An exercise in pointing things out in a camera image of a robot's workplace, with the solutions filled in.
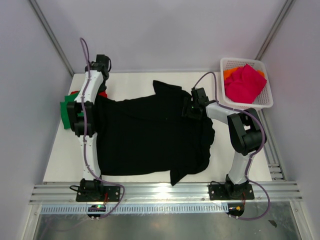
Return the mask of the black t shirt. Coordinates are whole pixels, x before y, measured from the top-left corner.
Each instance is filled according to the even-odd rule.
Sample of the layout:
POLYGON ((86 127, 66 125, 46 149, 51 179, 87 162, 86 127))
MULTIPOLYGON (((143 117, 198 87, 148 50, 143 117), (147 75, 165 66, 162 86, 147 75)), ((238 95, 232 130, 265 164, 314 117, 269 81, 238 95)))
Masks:
POLYGON ((175 185, 210 163, 215 130, 208 117, 183 116, 191 95, 180 86, 153 82, 154 94, 115 101, 97 96, 97 160, 102 175, 170 173, 175 185))

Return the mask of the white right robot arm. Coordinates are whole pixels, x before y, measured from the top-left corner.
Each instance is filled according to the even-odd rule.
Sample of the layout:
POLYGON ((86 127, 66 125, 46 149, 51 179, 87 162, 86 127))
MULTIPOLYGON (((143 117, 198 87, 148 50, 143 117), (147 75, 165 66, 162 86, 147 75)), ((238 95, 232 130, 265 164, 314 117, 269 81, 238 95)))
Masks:
POLYGON ((193 87, 191 99, 183 103, 182 116, 195 120, 207 117, 228 125, 234 157, 223 186, 215 189, 214 194, 227 200, 253 200, 249 170, 255 155, 267 140, 257 111, 224 106, 218 100, 209 100, 204 88, 193 87))

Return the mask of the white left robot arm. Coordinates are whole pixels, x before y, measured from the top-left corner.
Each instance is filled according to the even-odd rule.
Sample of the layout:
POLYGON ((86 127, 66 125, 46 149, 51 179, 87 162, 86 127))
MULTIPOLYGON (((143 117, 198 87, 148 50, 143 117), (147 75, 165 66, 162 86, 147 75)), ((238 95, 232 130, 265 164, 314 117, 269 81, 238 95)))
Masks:
POLYGON ((80 142, 84 161, 78 191, 81 195, 87 193, 94 201, 101 200, 105 195, 98 164, 95 100, 106 91, 110 70, 110 58, 98 54, 95 61, 85 67, 85 80, 78 96, 66 105, 70 127, 80 142))

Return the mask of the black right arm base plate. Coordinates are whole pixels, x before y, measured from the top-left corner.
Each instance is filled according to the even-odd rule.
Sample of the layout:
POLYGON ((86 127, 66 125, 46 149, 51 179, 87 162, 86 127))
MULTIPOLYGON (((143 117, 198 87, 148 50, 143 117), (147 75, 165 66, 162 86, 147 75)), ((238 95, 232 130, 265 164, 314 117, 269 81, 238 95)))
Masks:
POLYGON ((252 185, 248 181, 242 184, 233 184, 231 181, 224 183, 212 181, 208 185, 208 194, 211 201, 255 199, 252 185))

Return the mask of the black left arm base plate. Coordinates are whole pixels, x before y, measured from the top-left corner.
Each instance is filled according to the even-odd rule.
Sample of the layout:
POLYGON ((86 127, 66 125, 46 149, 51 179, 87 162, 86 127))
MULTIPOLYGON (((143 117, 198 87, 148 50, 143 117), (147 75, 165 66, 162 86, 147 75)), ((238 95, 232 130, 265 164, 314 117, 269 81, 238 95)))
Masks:
POLYGON ((120 187, 98 185, 92 187, 77 186, 76 202, 119 202, 120 187))

